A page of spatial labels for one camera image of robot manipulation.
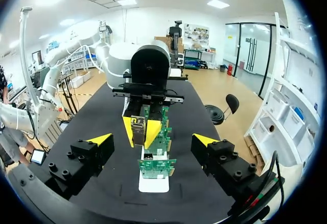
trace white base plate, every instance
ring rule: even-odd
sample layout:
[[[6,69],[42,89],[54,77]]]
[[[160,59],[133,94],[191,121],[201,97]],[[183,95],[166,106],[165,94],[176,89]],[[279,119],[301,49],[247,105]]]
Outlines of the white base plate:
[[[144,147],[142,146],[141,160],[144,159]],[[163,156],[153,156],[154,160],[166,160],[167,153]],[[138,190],[140,192],[164,193],[169,191],[169,177],[164,179],[144,179],[139,171]]]

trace screen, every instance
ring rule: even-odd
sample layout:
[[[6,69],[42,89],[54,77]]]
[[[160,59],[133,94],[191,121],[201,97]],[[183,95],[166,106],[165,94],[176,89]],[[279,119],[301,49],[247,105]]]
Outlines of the screen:
[[[31,161],[34,163],[42,164],[45,151],[34,150]]]

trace floor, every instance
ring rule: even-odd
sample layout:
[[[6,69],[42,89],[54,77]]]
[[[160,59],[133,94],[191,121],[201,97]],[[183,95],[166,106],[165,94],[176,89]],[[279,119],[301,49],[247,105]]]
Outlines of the floor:
[[[71,89],[73,100],[78,109],[106,82],[105,74],[99,74],[95,68],[90,69],[90,71],[91,79],[79,88]],[[243,135],[259,110],[262,100],[239,80],[228,76],[226,73],[221,73],[219,70],[184,70],[185,74],[189,75],[189,82],[195,88],[203,104],[215,105],[225,110],[227,108],[225,101],[227,94],[234,94],[238,98],[240,107],[237,112],[231,115],[227,121],[216,126],[216,130],[221,139],[228,139],[235,144],[235,151],[239,153],[240,157],[249,163],[255,163],[256,160],[250,154]],[[67,103],[61,94],[59,94],[59,98],[63,105],[67,107]],[[67,119],[67,115],[62,112],[59,118]],[[37,148],[40,147],[36,142],[33,142],[33,144]]]
[[[223,63],[228,66],[230,64],[230,62],[228,62],[227,60],[224,60]],[[241,68],[237,68],[236,70],[236,75],[235,77],[240,80],[243,84],[245,84],[247,86],[247,88],[251,89],[253,92],[255,92],[256,94],[259,93],[262,82],[264,80],[264,77],[261,75],[256,75],[256,74],[251,74]],[[268,89],[268,85],[270,82],[270,78],[267,77],[263,90],[261,92],[261,97],[264,98],[264,96],[266,95],[266,91]]]

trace wooden floor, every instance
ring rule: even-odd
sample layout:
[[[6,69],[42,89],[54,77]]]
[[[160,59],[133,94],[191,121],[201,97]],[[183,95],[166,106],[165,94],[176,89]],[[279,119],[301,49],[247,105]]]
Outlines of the wooden floor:
[[[73,100],[77,108],[81,108],[106,82],[105,74],[99,74],[98,70],[95,68],[90,69],[90,71],[91,79],[79,88],[75,90],[71,89]],[[235,144],[235,151],[237,151],[242,158],[249,163],[255,163],[256,160],[250,154],[243,135],[258,112],[262,100],[239,80],[232,76],[228,76],[226,73],[221,73],[219,70],[184,70],[183,74],[189,75],[189,82],[193,85],[203,104],[214,105],[225,110],[227,108],[225,100],[227,94],[233,94],[238,98],[240,107],[237,112],[230,115],[228,120],[221,125],[217,125],[216,130],[221,139],[228,139]],[[59,94],[59,98],[63,105],[67,107],[67,103],[61,94]],[[65,119],[67,116],[62,112],[59,118]],[[33,144],[39,148],[39,145],[35,142],[33,142]]]

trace glass wall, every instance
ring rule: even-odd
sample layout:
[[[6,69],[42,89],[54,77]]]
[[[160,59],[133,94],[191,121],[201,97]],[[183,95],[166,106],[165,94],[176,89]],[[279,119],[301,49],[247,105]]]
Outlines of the glass wall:
[[[259,95],[270,50],[270,26],[241,24],[239,65],[235,77]]]
[[[235,64],[237,62],[239,39],[240,24],[226,25],[223,64],[226,66],[231,64],[233,70],[235,69]]]
[[[276,26],[261,23],[226,25],[223,64],[233,66],[233,76],[262,99],[266,95],[276,53]],[[278,72],[283,66],[276,66]]]

